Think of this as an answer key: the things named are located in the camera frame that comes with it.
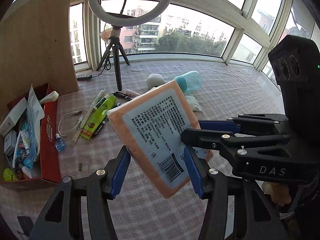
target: person's hand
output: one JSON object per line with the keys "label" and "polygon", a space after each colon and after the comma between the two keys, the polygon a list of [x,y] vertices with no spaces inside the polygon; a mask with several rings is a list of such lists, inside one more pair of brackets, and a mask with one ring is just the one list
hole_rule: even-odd
{"label": "person's hand", "polygon": [[289,187],[272,182],[263,182],[262,190],[265,194],[271,195],[271,199],[279,206],[291,203],[291,197],[289,195]]}

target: camera lens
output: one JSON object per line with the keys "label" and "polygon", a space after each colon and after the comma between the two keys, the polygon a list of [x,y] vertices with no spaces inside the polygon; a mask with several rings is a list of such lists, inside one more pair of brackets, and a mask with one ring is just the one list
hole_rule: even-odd
{"label": "camera lens", "polygon": [[276,77],[280,76],[279,69],[276,64],[273,64],[273,72],[275,73]]}
{"label": "camera lens", "polygon": [[285,79],[289,79],[289,70],[283,58],[279,59],[280,72]]}
{"label": "camera lens", "polygon": [[290,68],[291,68],[293,74],[295,74],[296,76],[299,76],[300,67],[299,67],[299,63],[298,63],[297,59],[294,56],[290,56],[289,64],[290,64]]}

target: yellow shuttlecock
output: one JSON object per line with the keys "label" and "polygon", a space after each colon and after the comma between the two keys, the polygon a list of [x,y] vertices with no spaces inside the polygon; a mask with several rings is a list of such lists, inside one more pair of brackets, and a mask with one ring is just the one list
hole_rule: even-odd
{"label": "yellow shuttlecock", "polygon": [[3,178],[5,181],[17,180],[16,174],[14,174],[14,172],[9,168],[6,168],[3,171]]}

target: white charging cable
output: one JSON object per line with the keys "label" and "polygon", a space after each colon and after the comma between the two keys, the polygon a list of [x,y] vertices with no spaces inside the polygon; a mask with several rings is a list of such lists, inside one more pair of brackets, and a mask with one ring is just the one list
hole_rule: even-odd
{"label": "white charging cable", "polygon": [[[82,110],[77,110],[77,111],[73,111],[73,112],[71,112],[71,113],[64,114],[64,115],[61,117],[61,120],[60,120],[59,125],[58,125],[58,133],[60,134],[61,137],[67,137],[67,135],[62,134],[61,131],[60,131],[60,125],[61,125],[62,119],[63,119],[66,115],[69,115],[69,114],[79,114],[79,113],[81,113],[81,112],[82,112]],[[76,124],[76,126],[75,126],[72,130],[66,131],[66,133],[71,133],[71,132],[73,132],[74,130],[77,130],[78,127],[79,127],[79,125],[81,124],[83,118],[84,118],[84,116],[81,115],[80,118],[79,118],[79,120],[78,120],[78,123]]]}

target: power strip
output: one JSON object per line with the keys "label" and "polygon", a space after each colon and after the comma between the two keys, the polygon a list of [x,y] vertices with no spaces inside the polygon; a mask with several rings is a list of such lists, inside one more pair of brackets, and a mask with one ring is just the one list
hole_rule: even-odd
{"label": "power strip", "polygon": [[92,75],[83,75],[83,76],[77,77],[78,81],[85,81],[85,80],[90,80],[90,79],[92,79]]}

